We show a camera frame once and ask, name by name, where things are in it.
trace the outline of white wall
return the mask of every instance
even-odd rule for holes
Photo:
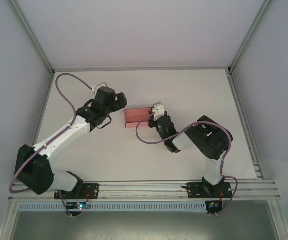
[[[0,216],[18,148],[29,143],[48,74],[5,0],[0,0]]]
[[[265,173],[288,214],[288,1],[276,0],[236,72]]]
[[[263,0],[18,0],[55,69],[228,67]]]

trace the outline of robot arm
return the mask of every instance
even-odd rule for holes
[[[123,109],[127,100],[123,93],[115,94],[106,84],[93,87],[94,99],[87,101],[76,111],[76,115],[46,140],[32,147],[23,145],[18,150],[15,172],[38,150],[42,149],[19,173],[17,179],[40,195],[51,190],[74,191],[76,196],[82,190],[83,181],[71,172],[53,174],[51,166],[58,155],[72,142],[87,135],[93,129],[102,129],[111,123],[110,113]],[[99,127],[108,118],[110,121]]]
[[[155,114],[148,121],[148,126],[150,128],[155,127],[162,140],[178,134],[170,116],[164,111],[162,103],[154,104],[151,112]],[[207,116],[202,116],[197,122],[202,124],[189,127],[178,136],[167,140],[164,144],[171,153],[179,153],[190,145],[195,145],[203,153],[205,156],[203,189],[211,195],[224,182],[224,178],[220,173],[221,156],[227,150],[229,141],[227,135],[220,128],[206,124],[213,123],[217,125]]]

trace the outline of white backdrop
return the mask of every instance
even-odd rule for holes
[[[93,71],[73,73],[95,86],[106,82],[127,98],[127,108],[149,107],[162,102],[179,131],[206,115],[233,135],[233,145],[224,166],[226,175],[255,179],[255,171],[225,70]],[[59,80],[64,95],[81,107],[93,93],[69,76]],[[201,179],[204,156],[191,146],[170,153],[163,144],[139,142],[135,129],[125,129],[122,111],[112,113],[112,123],[95,129],[73,143],[55,162],[53,170],[72,171],[85,181],[163,181]],[[38,141],[62,127],[72,116],[54,86],[48,99]],[[149,141],[160,140],[155,129],[140,128]]]
[[[18,0],[54,69],[228,67],[263,0]]]

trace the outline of metal bar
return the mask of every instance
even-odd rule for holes
[[[255,34],[257,33],[260,25],[262,24],[265,16],[268,13],[269,8],[271,7],[272,3],[274,0],[265,0],[260,7],[251,27],[249,28],[242,44],[240,45],[237,54],[235,55],[231,65],[230,65],[230,70],[232,72],[236,71],[242,57],[244,56],[245,52],[247,51],[251,41],[253,40]]]
[[[227,72],[227,79],[228,79],[228,83],[230,85],[230,89],[232,91],[232,95],[233,95],[233,98],[234,98],[234,101],[236,104],[236,108],[238,111],[240,121],[242,123],[243,131],[245,134],[245,138],[247,141],[250,155],[252,157],[252,160],[258,164],[258,167],[259,167],[259,170],[261,173],[261,178],[265,179],[265,172],[263,171],[263,168],[261,167],[261,159],[260,159],[259,151],[258,151],[256,142],[255,142],[254,134],[251,130],[251,126],[249,124],[246,110],[245,110],[243,101],[241,99],[240,92],[239,92],[238,87],[236,85],[234,75]]]
[[[288,240],[288,219],[281,200],[269,200],[268,205],[276,227],[278,238],[281,240]]]
[[[195,66],[183,66],[183,67],[111,67],[111,68],[65,68],[55,69],[56,73],[61,72],[108,72],[108,71],[158,71],[158,70],[226,70],[226,66],[219,67],[195,67]]]
[[[0,240],[10,240],[19,208],[18,202],[8,202],[8,210],[5,212],[5,220],[0,224]]]
[[[34,132],[33,132],[33,137],[31,140],[31,146],[37,142],[37,138],[39,135],[39,131],[40,131],[40,128],[41,128],[41,125],[43,122],[43,117],[44,117],[46,106],[47,106],[47,101],[48,101],[48,98],[50,95],[50,90],[52,89],[53,81],[54,81],[54,77],[52,75],[49,76],[48,86],[47,86],[46,92],[45,92],[44,97],[43,97],[43,101],[42,101],[42,104],[41,104],[41,107],[40,107],[40,110],[38,113],[38,118],[37,118],[38,120],[37,120],[35,129],[34,129]]]
[[[135,182],[97,182],[99,184],[98,199],[93,202],[142,202],[142,201],[196,201],[188,199],[187,191],[181,186],[187,182],[196,181],[135,181]],[[235,182],[231,183],[231,188],[235,188]],[[13,187],[23,188],[21,183]],[[35,195],[32,191],[20,194],[11,194],[9,200],[20,202],[55,202],[54,192],[47,191],[42,195]],[[275,182],[272,180],[240,180],[236,197],[234,200],[271,200],[280,199]],[[215,201],[209,198],[203,201]]]
[[[10,6],[11,10],[13,11],[15,17],[18,19],[21,27],[25,31],[29,41],[31,42],[35,52],[37,53],[38,57],[42,61],[43,65],[45,66],[45,68],[47,69],[49,74],[53,75],[54,70],[53,70],[51,64],[49,63],[45,52],[41,48],[32,28],[30,27],[23,11],[21,10],[19,4],[17,3],[16,0],[7,0],[7,2],[9,3],[9,6]]]

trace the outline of red wire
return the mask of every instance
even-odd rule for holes
[[[90,193],[86,190],[86,189],[84,189],[84,193],[86,193],[88,196],[87,196],[87,200],[85,201],[85,203],[86,202],[88,202],[88,200],[89,200],[89,197],[90,197]]]
[[[223,200],[223,193],[222,193],[222,191],[220,191],[220,198],[219,198],[219,202],[218,202],[218,204],[220,204],[220,202]]]

